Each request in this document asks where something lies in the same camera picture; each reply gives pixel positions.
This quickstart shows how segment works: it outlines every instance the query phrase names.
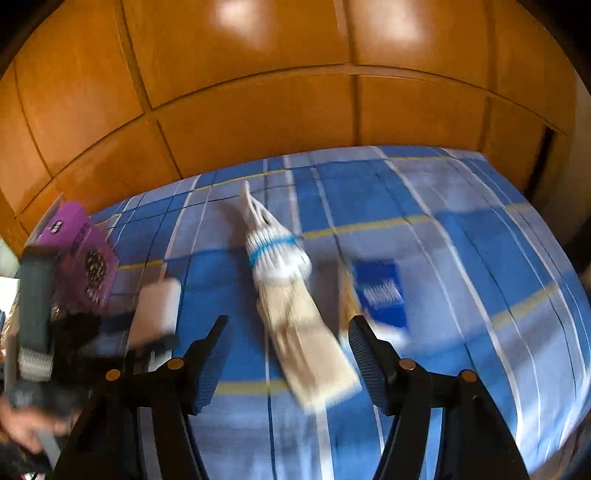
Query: bed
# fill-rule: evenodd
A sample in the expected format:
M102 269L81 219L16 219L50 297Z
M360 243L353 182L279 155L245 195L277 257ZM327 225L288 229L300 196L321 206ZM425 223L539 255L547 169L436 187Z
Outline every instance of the bed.
M143 285L178 278L175 355L230 316L232 352L193 422L212 479L369 479L391 425L365 390L317 414L290 394L256 312L244 180L302 240L335 335L345 337L339 258L395 259L413 337L401 356L444 374L474 369L529 471L560 448L588 410L591 314L542 218L479 153L338 148L222 168L93 215L121 262L108 314L133 309ZM421 479L434 475L440 425L433 410Z

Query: blue stripe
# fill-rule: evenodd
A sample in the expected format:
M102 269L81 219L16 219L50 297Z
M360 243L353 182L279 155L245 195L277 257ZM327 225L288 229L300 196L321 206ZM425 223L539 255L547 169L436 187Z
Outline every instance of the blue stripe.
M164 215L158 215L125 225L115 247L121 265L146 262L163 219Z
M188 260L186 286L190 290L238 282L252 284L245 248L198 252Z
M522 203L523 195L509 180L498 173L488 162L478 160L460 160L472 170L499 197L503 205Z
M302 232L328 228L329 221L324 212L324 206L322 205L316 181L298 181L295 184L295 191L297 193Z
M111 218L111 216L113 214L115 214L117 212L121 203L123 203L123 202L115 203L113 206L110 206L110 207L106 208L105 210L101 210L100 212L96 212L96 213L92 214L90 216L90 219L95 224L104 222L105 220L108 220L109 218Z
M177 323L180 343L173 355L183 356L194 340L205 337L219 315L228 315L233 327L232 349L220 380L264 380L265 331L256 310L252 282L196 290L187 287Z
M164 278L176 278L179 282L181 282L183 291L190 260L190 257L184 257L174 258L172 260L166 261L166 272L164 273Z
M134 209L124 211L119 217L119 220L117 220L117 226L126 224L131 218L131 216L134 214L134 211Z
M164 215L162 224L154 238L152 248L150 249L150 255L148 256L148 262L154 260L162 260L166 254L168 243L170 242L170 236L173 234L174 226L177 223L178 215L180 210L168 212Z
M214 183L220 183L239 177L247 177L249 175L256 175L262 173L262 160L255 160L240 165L233 165L231 167L220 168L216 170Z
M363 391L326 410L335 480L372 478L380 451L374 406Z
M250 257L248 258L248 262L251 267L254 267L258 258L271 247L276 245L295 245L296 239L293 236L286 236L285 238L275 238L273 240L269 240L266 243L259 245L255 248L255 251L251 253Z
M369 162L366 160L350 162L331 162L316 165L316 170L321 179L339 179L343 177L366 177L372 175Z
M208 185L211 185L213 183L213 179L216 176L216 172L215 171L208 171L205 173L202 173L199 176L199 179L197 181L197 184L195 185L195 188L198 189L200 187L206 187Z
M283 169L283 157L267 158L267 171L282 170L282 169Z
M408 191L401 178L390 170L385 162L382 162L381 165L381 172L378 176L384 182L390 196L395 200L402 216L423 215L425 212L423 212L422 208Z
M187 196L190 192L179 193L175 195L172 200L170 201L170 205L168 206L168 211L171 210L179 210L184 207L184 202L187 199Z
M277 466L275 465L275 437L273 435L273 412L271 409L271 394L267 393L267 411L269 412L269 445L271 447L271 472L273 480L277 480Z
M311 167L294 167L290 169L294 182L314 180L314 173Z
M507 224L513 224L512 220L501 209L495 210L496 212L492 209L470 213L441 212L437 215L446 229L454 230L450 226L451 222L459 226L468 242L473 245L474 251L481 258L480 265L489 272L497 283L505 301L499 302L495 308L490 310L487 308L489 315L494 315L505 310L508 306L518 304L536 293L543 285L551 283L549 273L521 231L517 227L514 231L507 227L501 218L505 216L509 220ZM517 236L519 245L515 242L511 232ZM534 264L535 271L529 265L528 259ZM468 262L465 261L464 265L468 267ZM540 276L541 284L536 277L536 272ZM484 292L484 290L478 288L478 292Z
M412 145L385 145L380 149L389 157L435 157L440 155L434 148Z
M324 179L322 183L335 226L402 216L388 188L376 175Z
M475 245L456 222L456 215L451 212L441 212L437 214L436 218L443 225L457 249L462 264L478 292L487 314L492 316L506 310L508 305L499 289L499 285L494 280ZM472 354L476 371L497 402L511 432L515 434L517 411L512 399L511 387L488 333L482 333L466 343Z
M591 362L591 351L588 341L588 338L591 337L591 309L589 309L589 300L574 270L566 273L558 281L558 287L563 292L566 304L573 316L577 336L579 337L579 343L583 352L583 360L585 365L589 366Z
M509 214L507 214L507 212L505 210L503 210L501 208L495 208L493 210L502 218L502 220L505 221L505 223L509 226L509 229L511 230L511 232L517 238L517 242L519 243L519 245L523 249L523 253L527 257L527 259L530 261L531 266L535 270L537 276L540 278L542 285L546 286L546 285L549 285L550 283L552 283L552 277L550 276L550 273L548 272L548 270L546 269L546 267L542 263L542 260L540 260L540 257L538 256L538 254L535 253L534 249L531 247L531 244L529 243L527 238L525 238L525 236L524 236L523 232L521 231L521 229L519 228L519 226L515 224L513 219L509 216Z

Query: human hand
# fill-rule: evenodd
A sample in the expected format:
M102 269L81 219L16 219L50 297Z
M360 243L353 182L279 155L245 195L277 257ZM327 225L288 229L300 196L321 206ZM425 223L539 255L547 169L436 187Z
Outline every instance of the human hand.
M50 432L56 436L65 435L75 421L58 419L35 407L14 409L6 396L0 397L0 427L12 440L25 447L31 453L41 453L43 448L35 434L38 430Z

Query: black object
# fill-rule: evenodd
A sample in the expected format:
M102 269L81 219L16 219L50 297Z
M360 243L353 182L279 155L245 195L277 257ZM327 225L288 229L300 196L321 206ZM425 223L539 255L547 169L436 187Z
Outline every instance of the black object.
M372 402L396 415L374 480L419 478L430 409L443 407L436 480L527 480L511 432L471 370L429 373L378 340L362 315L349 323L349 343Z
M27 247L22 255L18 343L40 353L50 352L49 320L57 260L57 252L45 247Z
M162 479L207 480L188 416L211 402L230 340L228 317L220 316L182 359L149 373L108 372L68 438L52 480L147 478L137 435L139 407L152 410Z
M546 165L548 163L548 157L550 156L550 150L554 145L554 139L556 138L556 132L550 127L544 128L544 135L540 142L540 150L537 157L535 158L534 170L531 172L530 179L527 181L527 187L523 196L528 202L533 202L535 193L542 179L542 175L545 172Z

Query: white stripe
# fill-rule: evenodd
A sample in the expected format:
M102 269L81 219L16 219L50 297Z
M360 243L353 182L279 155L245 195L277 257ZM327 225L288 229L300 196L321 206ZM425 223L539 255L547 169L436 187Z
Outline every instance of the white stripe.
M289 160L287 157L288 155L283 155L283 162L286 168L288 168L289 165ZM289 185L287 185L287 191L289 193L290 200L291 224L293 225L292 233L294 236L299 236L301 235L300 212L298 211L296 185L294 182L293 172L291 170L287 170L285 172L285 178L289 182Z
M123 211L124 211L124 212L126 212L126 211L127 211L127 207L129 207L129 204L131 203L131 201L132 201L134 198L136 198L136 197L139 197L139 194L138 194L138 195L134 195L134 196L132 196L132 197L131 197L131 198L130 198L128 201L127 201L127 203L125 204L125 208L123 208ZM139 203L140 203L141 201L142 201L142 199L139 199L139 201L138 201L138 204L137 204L137 205L136 205L134 208L137 208L137 207L139 206Z
M378 427L378 442L379 442L379 452L382 454L384 452L384 434L382 432L382 420L379 419L379 410L374 405L374 417L375 417L375 424Z
M575 340L577 342L577 349L579 351L579 357L580 357L580 360L581 360L581 364L583 365L583 383L582 383L581 389L579 391L579 399L576 399L576 401L573 402L573 405L572 405L572 407L570 409L569 415L567 416L566 421L564 422L564 428L563 428L562 434L560 436L560 446L562 446L564 444L564 442L566 441L567 434L570 431L572 424L579 418L579 416L580 416L580 414L582 412L582 409L583 409L583 406L584 406L584 398L586 396L587 390L589 389L589 383L590 383L590 380L591 380L589 367L585 368L584 359L583 359L583 351L581 350L581 345L580 345L580 340L579 340L579 334L577 333L577 328L576 328L576 325L574 324L573 316L571 314L571 311L570 311L570 308L569 308L568 304L566 303L566 299L564 298L564 294L562 292L562 289L559 286L558 281L556 280L556 277L554 276L554 274L550 270L550 267L548 266L548 264L546 263L546 261L544 260L544 258L542 257L542 255L540 255L540 252L538 251L538 249L531 242L530 237L527 235L527 233L521 228L521 226L507 212L506 207L503 205L503 203L501 202L500 198L496 195L496 193L486 183L484 183L484 181L482 181L482 179L478 175L476 175L476 173L474 171L472 171L472 169L470 167L468 167L464 162L461 162L458 159L455 159L455 160L456 160L456 163L459 163L478 182L480 182L480 184L484 185L484 187L488 189L488 191L491 193L491 195L493 196L493 198L496 199L497 202L499 202L500 207L503 208L503 210L507 213L507 215L509 215L509 217L511 218L511 220L513 220L513 223L517 225L517 228L520 229L520 231L522 232L523 236L526 238L526 240L530 244L531 248L534 250L535 254L538 255L538 258L540 259L540 261L542 262L542 264L544 265L544 267L548 271L548 273L550 275L550 278L552 278L552 280L556 284L557 290L558 290L558 295L560 296L560 299L564 303L564 306L566 308L566 311L569 314L569 319L572 322L574 337L575 337ZM499 189L499 191L501 193L503 193L503 195L505 196L505 198L507 200L509 200L509 197L502 191L502 189L495 183L495 181L487 175L486 172L484 172L476 163L472 162L472 164L475 166L475 168L477 168L478 170L480 170L480 172L483 175L485 175ZM565 286L567 287L567 290L569 291L569 294L571 295L571 297L572 297L575 305L577 306L577 310L579 311L579 317L581 319L581 324L583 325L583 331L585 332L585 336L587 337L587 344L589 344L589 337L587 335L587 329L585 328L584 321L583 321L583 318L581 316L581 312L579 310L579 305L577 304L577 301L574 299L574 296L573 296L572 292L570 291L570 289L568 288L568 286L566 284L565 284Z
M318 187L318 194L320 195L320 201L322 202L322 208L324 209L324 214L326 215L326 220L329 223L329 227L334 229L335 222L332 218L332 213L330 213L329 202L326 199L326 192L324 191L324 186L320 181L320 177L318 176L318 171L315 167L312 167L312 175L314 177L314 181L316 182L316 187Z
M123 212L125 211L125 209L127 208L127 206L129 205L129 203L131 202L132 199L127 200L127 203L125 204L125 206L123 207L123 211L121 213L119 213L117 220L115 220L115 223L113 224L113 227L111 227L111 229L109 230L109 234L107 235L107 237L105 238L105 240L107 240L110 236L111 233L113 232L113 229L117 226L117 223L119 222L119 219L121 218L121 215L123 215Z
M488 191L491 193L492 197L493 197L494 199L496 199L496 201L497 201L497 202L499 202L499 206L500 206L501 208L503 208L503 210L504 210L504 211L507 213L507 215L509 215L509 217L511 218L511 220L513 220L513 217L512 217L512 216L509 214L509 212L507 211L507 209L506 209L505 205L503 205L503 203L501 202L500 198L499 198L499 197L496 195L496 193L495 193L495 192L494 192L494 191L493 191L493 190L492 190L492 189L491 189L491 188L490 188L490 187L489 187L489 186L488 186L486 183L484 183L484 182L483 182L483 181L480 179L480 177L479 177L478 175L476 175L476 173L474 173L474 172L473 172L473 171L470 169L470 167L468 167L468 166L467 166L467 165L466 165L464 162L461 162L461 161L457 161L457 160L456 160L456 163L459 163L459 164L460 164L460 165L461 165L463 168L465 168L465 169L466 169L466 170L467 170L467 171L468 171L468 172L469 172L469 173L470 173L470 174L471 174L471 175L472 175L472 176L473 176L473 177L474 177L474 178L475 178L475 179L476 179L476 180L477 180L477 181L478 181L480 184L482 184L482 185L483 185L483 186L484 186L484 187L485 187L485 188L486 188L486 189L487 189L487 190L488 190ZM495 185L495 186L496 186L496 187L499 189L499 191L500 191L501 193L503 193L503 195L505 196L505 198L506 198L507 200L509 200L509 201L510 201L509 197L508 197L508 196L507 196L507 195L506 195L506 194L505 194L505 193L504 193L504 192L501 190L501 188L500 188L500 187L499 187L499 186L498 186L498 185L495 183L495 181L494 181L492 178L490 178L490 177L487 175L487 173L486 173L485 171L483 171L483 170L482 170L482 169L481 169L481 168L480 168L480 167L479 167L479 166L478 166L476 163L472 162L472 164L473 164L473 165L474 165L476 168L478 168L478 170L480 170L480 172L482 172L482 174L483 174L483 175L485 175L485 176L486 176L486 177L487 177L487 178L488 178L488 179L489 179L489 180L490 180L490 181L491 181L491 182L492 182L492 183L493 183L493 184L494 184L494 185ZM531 248L534 250L534 252L536 253L536 255L538 255L538 257L539 257L540 261L543 263L544 267L546 268L546 270L547 270L547 271L548 271L548 273L550 274L550 277L552 278L552 280L553 280L553 281L554 281L554 282L555 282L555 283L558 285L558 282L557 282L557 280L556 280L556 277L554 276L554 274L553 274L553 273L552 273L552 271L550 270L550 268L549 268L548 264L546 263L546 261L544 260L544 258L542 257L542 255L540 255L540 252L539 252L539 250L538 250L538 249L535 247L535 245L534 245L534 244L531 242L531 240L530 240L529 236L528 236L528 235L525 233L525 231L524 231L524 230L521 228L521 226L520 226L520 225L519 225L519 224L518 224L518 223L517 223L515 220L513 220L513 223L514 223L514 224L516 224L516 225L517 225L517 228L519 228L519 230L521 231L521 233L523 233L523 236L526 238L526 240L528 241L528 243L530 244ZM538 237L538 240L540 240L540 244L543 246L542 240L541 240L539 237ZM588 347L591 349L591 345L590 345L590 343L589 343L589 336L588 336L588 334L587 334L587 329L585 328L585 323L584 323L584 321L583 321L583 316L582 316L582 314L581 314L581 311L580 311L580 309L579 309L579 304L577 303L576 299L574 298L574 295L573 295L573 293L570 291L570 288L568 287L568 285L566 285L566 284L565 284L564 286L566 287L566 289L568 290L568 292L569 292L569 294L570 294L571 298L573 299L573 302L574 302L574 304L577 306L577 312L578 312L578 314L579 314L579 318L580 318L580 320L581 320L581 324L583 325L583 331L584 331L584 333L585 333L585 337L586 337L586 339L587 339L587 346L588 346ZM573 319L573 316L572 316L572 314L571 314L571 312L570 312L570 309L569 309L569 307L568 307L568 305L567 305L567 303L566 303L566 299L564 298L564 295L563 295L563 293L562 293L562 290L561 290L560 288L558 288L558 292L559 292L559 295L560 295L560 299L563 301L563 303L564 303L564 306L565 306L565 308L566 308L567 312L569 313L569 318L570 318L570 320L571 320L571 322L572 322L572 324L573 324L574 335L575 335L575 337L576 337L576 339L577 339L577 345L578 345L578 347L579 347L579 356L580 356L581 363L582 363L582 365L583 365L583 369L584 369L584 359L583 359L583 352L582 352L582 350L581 350L581 347L580 347L579 336L578 336L578 334L577 334L577 329L575 328L575 325L574 325L574 319Z
M505 352L501 348L499 338L497 337L495 329L492 326L491 318L489 317L488 313L486 312L484 304L482 303L482 300L480 299L480 296L478 295L478 292L476 291L474 284L470 280L470 277L468 276L468 273L462 263L462 260L460 259L460 256L457 253L456 247L453 245L452 239L449 237L446 230L443 228L443 225L441 223L439 223L439 221L433 216L433 214L431 213L431 211L429 210L427 205L425 205L425 203L423 202L421 197L418 195L418 193L414 189L413 185L408 181L408 179L400 171L398 171L396 166L392 162L389 161L387 155L385 155L384 152L382 152L382 150L379 149L378 147L373 147L373 148L375 149L375 151L377 153L381 154L381 157L384 159L384 161L386 162L388 167L390 169L392 169L392 171L394 173L396 173L396 175L398 175L400 180L402 180L402 182L404 183L407 190L413 196L414 200L419 204L419 206L421 207L423 212L431 219L433 224L436 226L437 230L440 232L441 236L443 237L449 251L452 253L452 258L454 259L456 267L457 267L458 271L460 272L460 274L462 275L462 278L463 278L464 282L466 283L466 287L468 288L468 290L470 291L470 294L472 295L472 298L474 299L476 307L478 308L480 315L482 316L482 319L484 320L484 323L486 325L486 330L488 331L488 334L491 338L491 342L495 348L496 354L499 357L501 364L503 365L505 373L507 374L507 380L509 381L509 387L511 389L511 394L513 395L513 400L515 402L515 411L517 414L517 426L515 429L515 443L517 444L517 448L519 448L519 446L521 444L521 438L523 435L523 412L521 410L521 399L519 397L519 390L517 389L517 381L515 379L515 373L513 372L512 368L511 368L511 365L509 363L508 358L505 355Z
M164 274L166 273L166 267L167 267L166 259L168 257L170 257L170 254L173 250L174 240L177 236L178 226L180 225L181 221L183 220L183 214L185 212L185 209L189 205L189 201L191 199L191 193L195 189L195 185L197 185L197 182L199 181L199 177L201 177L201 175L197 175L195 177L195 180L193 180L193 183L191 184L191 189L189 190L187 198L185 198L185 201L183 203L183 208L181 209L180 213L178 214L177 222L174 224L173 233L170 235L170 239L168 240L168 246L166 247L166 253L164 254L164 261L162 262L162 268L160 269L160 280L162 280L164 278Z
M193 255L193 251L195 250L195 244L197 243L197 237L199 236L199 231L201 230L201 225L203 223L203 218L205 217L205 210L207 209L207 203L209 202L209 196L212 194L212 185L209 186L209 190L207 191L207 198L205 198L205 203L203 204L203 210L201 210L201 218L199 219L199 223L197 224L197 231L195 232L195 238L193 239L193 245L191 246L191 254Z
M320 474L322 480L335 480L330 450L329 422L326 409L316 411L316 430L318 431L318 447L320 451Z
M443 281L441 274L439 273L439 270L437 269L435 262L433 261L433 257L427 251L427 249L425 249L425 246L423 245L423 242L421 241L421 239L418 237L413 225L410 225L410 230L413 233L414 237L417 239L418 245L421 247L423 254L425 255L425 257L427 257L427 260L429 260L429 263L430 263L433 271L435 272L435 276L437 277L437 281L439 282L439 285L441 286L441 289L443 290L443 296L445 297L445 299L447 301L447 305L449 306L449 312L452 315L454 323L456 324L457 331L460 332L460 336L462 337L462 340L465 340L464 334L462 332L462 328L460 327L460 322L458 322L458 320L457 320L456 309L453 306L451 298L449 297L449 292L447 291L447 287L445 285L445 282Z
M267 327L265 327L265 383L267 386L270 383L270 374L269 374L269 332L267 331Z
M293 173L290 168L289 155L283 155L283 165L287 169L285 174L290 182L288 186L290 198L291 220L293 223L293 234L301 234L300 212L297 204L296 187L294 185ZM335 472L332 464L332 451L330 448L329 424L326 418L326 409L316 411L316 430L318 433L318 446L320 456L320 473L322 480L335 480Z
M177 194L178 189L180 188L182 183L183 183L183 180L178 181L177 187L174 189L174 193L171 195L172 197L174 197Z
M129 218L127 219L127 222L125 222L123 224L123 227L121 227L121 230L119 231L119 235L117 236L117 241L113 244L113 250L115 249L115 247L117 246L117 244L119 243L119 240L121 240L121 234L123 233L123 230L125 230L125 227L127 226L127 224L131 221L131 219L134 217L134 213L135 210L133 212L131 212L131 215L129 216Z
M435 192L436 195L438 195L439 198L441 198L441 201L443 202L443 204L449 210L449 205L447 204L445 198L441 195L441 193L439 193L433 186L431 186L431 189L432 189L432 191ZM539 284L544 289L544 291L546 293L546 296L552 302L552 300L550 298L550 294L548 293L545 285L543 284L540 276L538 275L538 272L536 272L534 266L531 264L530 259L527 258L527 255L525 254L525 251L523 250L523 247L519 243L519 240L517 240L517 236L515 235L515 233L513 232L513 230L511 230L511 228L509 228L509 225L507 225L507 223L503 220L503 218L496 211L493 210L493 212L495 212L496 216L501 220L501 222L503 222L503 224L507 227L507 230L509 230L509 232L511 233L511 236L513 237L514 242L519 247L519 250L521 251L522 255L527 260L527 263L529 263L532 271L534 272L536 278L538 279ZM537 410L538 410L538 442L539 442L540 441L540 438L541 438L541 425L542 425L542 406L541 406L542 405L542 398L541 398L541 395L540 395L540 384L538 383L538 370L537 370L537 368L535 366L534 354L532 353L530 346L527 344L527 342L521 336L521 332L519 331L519 327L517 326L517 322L515 321L515 317L511 313L511 306L508 306L508 312L509 312L509 316L511 317L511 322L513 323L513 325L515 327L515 331L517 332L517 336L521 340L521 343L523 343L523 346L525 347L525 349L527 350L527 353L530 356L531 367L532 367L532 370L534 372L535 389L536 389L536 393L537 393L537 396L538 396L538 408L537 408Z
M548 454L550 453L550 447L552 447L552 442L548 442L548 448L546 449L546 455L544 456L544 461L548 459Z

